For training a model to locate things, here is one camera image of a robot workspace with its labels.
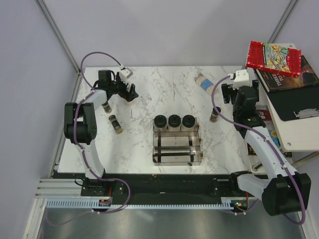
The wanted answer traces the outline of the black knob-lid glass jar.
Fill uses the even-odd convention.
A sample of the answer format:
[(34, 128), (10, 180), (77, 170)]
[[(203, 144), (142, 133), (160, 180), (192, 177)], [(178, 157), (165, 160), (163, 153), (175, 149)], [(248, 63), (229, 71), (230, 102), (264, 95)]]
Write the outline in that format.
[(163, 115), (157, 115), (153, 120), (153, 131), (161, 132), (167, 129), (167, 119)]

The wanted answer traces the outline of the clear three-slot organizer tray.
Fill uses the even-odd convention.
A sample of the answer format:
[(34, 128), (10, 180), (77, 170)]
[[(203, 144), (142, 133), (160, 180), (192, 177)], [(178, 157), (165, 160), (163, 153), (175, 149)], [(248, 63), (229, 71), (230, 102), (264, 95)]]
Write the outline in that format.
[(169, 131), (168, 127), (166, 131), (153, 131), (153, 163), (156, 166), (198, 166), (203, 158), (200, 144), (197, 118), (194, 131)]

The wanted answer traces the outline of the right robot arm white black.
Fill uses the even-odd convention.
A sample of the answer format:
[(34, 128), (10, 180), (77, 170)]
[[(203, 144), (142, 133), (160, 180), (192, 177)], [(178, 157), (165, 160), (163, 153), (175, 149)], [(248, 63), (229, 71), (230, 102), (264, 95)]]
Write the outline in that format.
[(254, 149), (264, 166), (267, 179), (260, 179), (252, 173), (235, 173), (236, 179), (228, 183), (228, 190), (234, 196), (247, 192), (258, 198), (270, 216), (301, 212), (298, 222), (303, 224), (308, 207), (311, 179), (300, 174), (283, 156), (271, 139), (264, 121), (256, 112), (259, 100), (258, 83), (241, 86), (234, 90), (232, 85), (221, 86), (224, 102), (233, 106), (233, 120), (236, 130)]

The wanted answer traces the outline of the blue-label bottle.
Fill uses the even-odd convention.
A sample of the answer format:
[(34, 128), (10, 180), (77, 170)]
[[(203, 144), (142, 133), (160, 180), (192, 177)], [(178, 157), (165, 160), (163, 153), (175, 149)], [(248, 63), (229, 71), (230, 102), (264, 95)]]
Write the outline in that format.
[(202, 73), (196, 75), (194, 81), (211, 97), (215, 84)]
[(125, 104), (128, 105), (128, 106), (131, 106), (131, 105), (134, 105), (135, 104), (135, 100), (132, 100), (132, 101), (125, 101)]

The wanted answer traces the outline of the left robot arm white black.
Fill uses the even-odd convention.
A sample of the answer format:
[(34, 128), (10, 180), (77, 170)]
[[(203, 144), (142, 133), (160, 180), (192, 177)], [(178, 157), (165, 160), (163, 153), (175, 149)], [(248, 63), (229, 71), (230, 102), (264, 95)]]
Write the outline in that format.
[(64, 106), (64, 136), (78, 150), (85, 169), (82, 179), (82, 195), (107, 196), (110, 192), (108, 182), (104, 179), (105, 168), (99, 159), (95, 139), (98, 133), (96, 110), (103, 108), (106, 113), (111, 111), (109, 100), (118, 95), (131, 102), (139, 95), (135, 85), (128, 79), (132, 71), (122, 67), (119, 72), (112, 70), (98, 71), (98, 80), (92, 85), (87, 96), (78, 102), (69, 102)]

